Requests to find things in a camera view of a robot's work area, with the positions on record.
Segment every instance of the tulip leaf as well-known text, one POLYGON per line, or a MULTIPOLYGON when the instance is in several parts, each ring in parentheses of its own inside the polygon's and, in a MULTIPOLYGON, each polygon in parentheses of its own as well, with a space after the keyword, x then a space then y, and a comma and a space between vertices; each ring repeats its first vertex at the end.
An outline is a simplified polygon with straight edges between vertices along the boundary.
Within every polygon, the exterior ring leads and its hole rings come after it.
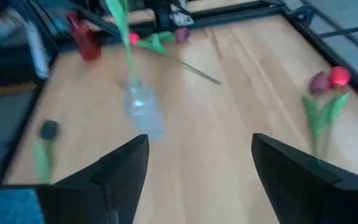
POLYGON ((169 31, 158 33, 158 38, 161 43, 166 43, 175 40, 175 35, 169 31))
POLYGON ((136 46, 138 47, 142 47, 144 49, 149 49, 152 50, 154 52, 156 52, 156 50, 153 48, 152 43, 150 43, 149 41, 145 41, 145 40, 138 40, 136 42, 136 46))
POLYGON ((129 31, 128 31, 128 22, 127 15, 124 8, 126 7, 126 0, 106 0, 107 7, 109 8, 112 16, 117 21, 117 27, 121 32, 122 40, 125 44, 127 44, 127 39, 129 39, 129 31))
POLYGON ((314 103, 313 100, 308 98, 307 96, 302 96, 303 105, 305 106, 306 115, 308 116, 309 120, 309 126, 312 131, 312 135, 314 138, 318 138, 317 132, 316 132, 316 124, 318 120, 318 110, 316 103, 314 103))
POLYGON ((38 178, 46 183, 50 177, 50 159, 44 147, 38 141, 34 142, 35 165, 38 178))
POLYGON ((315 126, 316 133, 318 136, 324 129, 324 126, 327 124, 328 117, 329 117, 329 108, 323 107, 323 109, 320 111, 320 114, 318 115, 318 119, 317 119, 316 126, 315 126))
POLYGON ((118 2, 119 2, 119 4, 121 5, 122 10, 123 10, 125 13, 128 13, 128 12, 129 12, 128 1, 127 1, 127 0, 118 0, 118 2))
POLYGON ((347 99, 349 98, 349 94, 346 93, 345 95, 340 96, 337 99, 330 100, 325 106, 324 109, 327 108, 327 110, 331 109, 330 115, 327 117, 327 120, 329 122, 335 122, 339 116, 339 113, 345 106, 347 99))
POLYGON ((150 36, 150 40, 152 43, 152 47, 155 49, 156 52, 161 53, 161 54, 167 53, 167 50, 165 50, 165 48, 162 46, 162 44, 160 42, 158 34, 152 34, 150 36))

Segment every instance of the red object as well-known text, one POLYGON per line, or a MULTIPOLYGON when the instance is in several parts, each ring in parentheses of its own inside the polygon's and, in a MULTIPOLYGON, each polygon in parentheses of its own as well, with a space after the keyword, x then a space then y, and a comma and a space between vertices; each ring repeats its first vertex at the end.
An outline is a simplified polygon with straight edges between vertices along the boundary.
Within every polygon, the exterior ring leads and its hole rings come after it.
POLYGON ((136 43, 137 43, 138 40, 140 40, 139 35, 137 35, 137 34, 134 33, 134 32, 131 32, 131 33, 129 34, 129 43, 130 43, 131 45, 136 45, 136 43))
POLYGON ((309 92, 312 95, 322 95, 329 90, 328 74, 317 73, 309 82, 309 92))
POLYGON ((70 23, 70 34, 74 38, 82 58, 90 61, 100 57, 100 45, 95 41, 93 31, 86 24, 81 23, 77 13, 69 13, 67 20, 70 23))
POLYGON ((182 44, 186 42, 189 36, 190 36, 190 31, 185 27, 175 30, 175 39, 178 44, 182 44))
POLYGON ((347 85, 350 80, 351 74, 343 67, 334 67, 328 77, 329 87, 331 88, 336 88, 337 86, 343 87, 347 85))

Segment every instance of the wood grain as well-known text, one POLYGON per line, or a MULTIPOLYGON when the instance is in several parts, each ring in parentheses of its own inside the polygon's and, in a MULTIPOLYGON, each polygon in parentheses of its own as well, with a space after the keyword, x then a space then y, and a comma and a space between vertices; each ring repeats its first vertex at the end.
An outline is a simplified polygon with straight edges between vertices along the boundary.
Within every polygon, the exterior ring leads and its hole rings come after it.
MULTIPOLYGON (((156 92, 167 123, 165 139, 150 144, 135 223, 277 223, 255 171, 251 135, 310 152, 301 94, 329 65, 280 16, 199 30, 168 48, 222 85, 134 49, 137 73, 156 92)), ((120 46, 105 47, 93 63, 76 52, 61 55, 7 182, 37 182, 32 141, 44 119, 62 126, 52 182, 133 138, 121 106, 127 74, 120 46)), ((348 91, 328 161, 358 174, 358 95, 348 91)))
POLYGON ((252 2, 254 0, 207 0, 207 1, 192 1, 189 2, 189 11, 196 12, 207 9, 214 9, 218 7, 230 6, 245 2, 252 2))

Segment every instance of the clear plastic bottle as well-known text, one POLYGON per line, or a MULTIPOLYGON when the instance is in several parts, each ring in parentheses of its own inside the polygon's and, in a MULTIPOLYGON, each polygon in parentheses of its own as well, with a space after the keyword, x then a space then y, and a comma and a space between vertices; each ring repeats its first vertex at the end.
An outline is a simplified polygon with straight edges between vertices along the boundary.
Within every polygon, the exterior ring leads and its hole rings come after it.
POLYGON ((126 86, 125 91, 125 112, 134 126, 142 134, 148 134, 150 141, 161 140, 165 135, 165 123, 154 92, 144 88, 141 82, 126 86))

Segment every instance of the small black object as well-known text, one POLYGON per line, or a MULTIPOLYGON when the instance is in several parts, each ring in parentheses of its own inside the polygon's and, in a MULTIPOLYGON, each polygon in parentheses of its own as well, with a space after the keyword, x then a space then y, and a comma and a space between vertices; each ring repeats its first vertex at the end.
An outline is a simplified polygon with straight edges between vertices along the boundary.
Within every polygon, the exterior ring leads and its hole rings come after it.
POLYGON ((43 140, 53 141, 56 139, 58 134, 59 124, 56 121, 46 120, 40 132, 40 137, 43 140))

